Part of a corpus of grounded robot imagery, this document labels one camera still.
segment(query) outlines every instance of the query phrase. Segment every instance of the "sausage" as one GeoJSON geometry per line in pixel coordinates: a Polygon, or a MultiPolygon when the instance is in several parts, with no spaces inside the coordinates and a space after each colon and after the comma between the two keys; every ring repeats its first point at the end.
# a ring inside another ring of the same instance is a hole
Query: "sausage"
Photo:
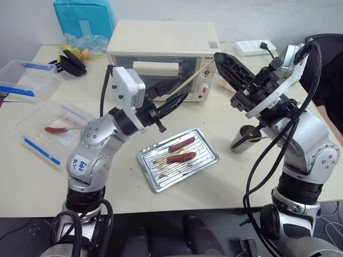
{"type": "Polygon", "coordinates": [[[174,163],[174,162],[185,162],[193,159],[197,155],[196,152],[189,152],[185,154],[179,154],[179,155],[173,155],[170,157],[167,157],[167,163],[174,163]]]}
{"type": "Polygon", "coordinates": [[[182,141],[180,143],[177,143],[176,145],[169,146],[168,152],[172,153],[172,152],[174,152],[176,150],[181,149],[184,146],[187,146],[187,145],[193,143],[194,141],[195,141],[195,137],[192,137],[192,138],[186,139],[186,140],[184,140],[184,141],[182,141]]]}
{"type": "Polygon", "coordinates": [[[60,134],[68,132],[66,127],[45,127],[44,130],[50,134],[60,134]]]}

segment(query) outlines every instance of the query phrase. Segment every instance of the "wooden stick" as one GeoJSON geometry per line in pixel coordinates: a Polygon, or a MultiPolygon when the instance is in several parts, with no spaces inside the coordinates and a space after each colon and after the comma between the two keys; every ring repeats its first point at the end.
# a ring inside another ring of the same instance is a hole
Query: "wooden stick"
{"type": "Polygon", "coordinates": [[[203,67],[201,67],[199,70],[197,70],[192,76],[190,76],[184,83],[182,83],[177,89],[175,89],[170,95],[174,95],[175,93],[179,92],[182,88],[184,88],[189,82],[191,82],[201,71],[209,67],[214,62],[211,60],[210,62],[206,63],[203,67]]]}

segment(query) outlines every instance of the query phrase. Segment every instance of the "sticker on robot arm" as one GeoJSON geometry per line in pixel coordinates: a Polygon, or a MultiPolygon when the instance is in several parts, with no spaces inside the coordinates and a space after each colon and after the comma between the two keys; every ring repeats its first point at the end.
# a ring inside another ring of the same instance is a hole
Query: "sticker on robot arm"
{"type": "Polygon", "coordinates": [[[74,173],[84,174],[90,162],[91,161],[87,158],[84,158],[81,155],[77,154],[72,159],[69,169],[74,173]]]}

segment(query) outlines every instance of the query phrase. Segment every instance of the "electrical outlet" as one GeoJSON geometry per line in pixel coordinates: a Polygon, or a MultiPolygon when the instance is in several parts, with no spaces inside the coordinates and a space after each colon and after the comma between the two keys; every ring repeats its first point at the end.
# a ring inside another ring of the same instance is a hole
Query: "electrical outlet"
{"type": "Polygon", "coordinates": [[[259,45],[265,42],[269,48],[269,51],[273,54],[276,53],[277,48],[269,40],[251,40],[251,41],[237,41],[236,50],[243,56],[256,56],[256,55],[269,55],[268,51],[259,47],[259,45]]]}

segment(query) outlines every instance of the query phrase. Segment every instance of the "stainless steel cup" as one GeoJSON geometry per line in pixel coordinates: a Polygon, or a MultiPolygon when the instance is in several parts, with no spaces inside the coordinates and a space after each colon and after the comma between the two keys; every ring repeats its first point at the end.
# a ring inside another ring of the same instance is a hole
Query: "stainless steel cup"
{"type": "Polygon", "coordinates": [[[239,132],[237,133],[235,139],[232,141],[230,148],[231,150],[236,154],[241,154],[244,151],[248,150],[251,146],[253,146],[255,143],[260,141],[260,139],[252,140],[253,138],[260,138],[262,137],[261,132],[255,132],[254,135],[252,135],[255,127],[251,125],[244,125],[240,128],[239,132]],[[249,141],[245,141],[244,143],[240,144],[239,146],[232,148],[232,146],[241,140],[245,135],[250,135],[249,141]]]}

